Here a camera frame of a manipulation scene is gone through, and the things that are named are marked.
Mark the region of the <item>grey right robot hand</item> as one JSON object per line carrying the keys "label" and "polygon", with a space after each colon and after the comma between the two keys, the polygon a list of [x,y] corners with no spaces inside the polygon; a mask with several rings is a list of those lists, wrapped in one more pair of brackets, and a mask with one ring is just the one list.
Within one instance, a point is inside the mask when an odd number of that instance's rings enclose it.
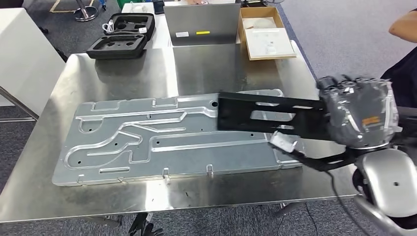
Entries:
{"label": "grey right robot hand", "polygon": [[329,113],[330,137],[353,149],[386,146],[399,126],[391,82],[358,76],[326,76],[316,81]]}

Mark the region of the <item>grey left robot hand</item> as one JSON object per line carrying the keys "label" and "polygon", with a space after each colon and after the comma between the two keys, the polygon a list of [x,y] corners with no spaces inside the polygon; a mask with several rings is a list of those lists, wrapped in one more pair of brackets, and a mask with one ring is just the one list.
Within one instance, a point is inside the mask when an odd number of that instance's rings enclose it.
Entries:
{"label": "grey left robot hand", "polygon": [[136,225],[132,225],[129,229],[130,236],[163,236],[163,229],[159,228],[154,230],[153,223],[140,223]]}

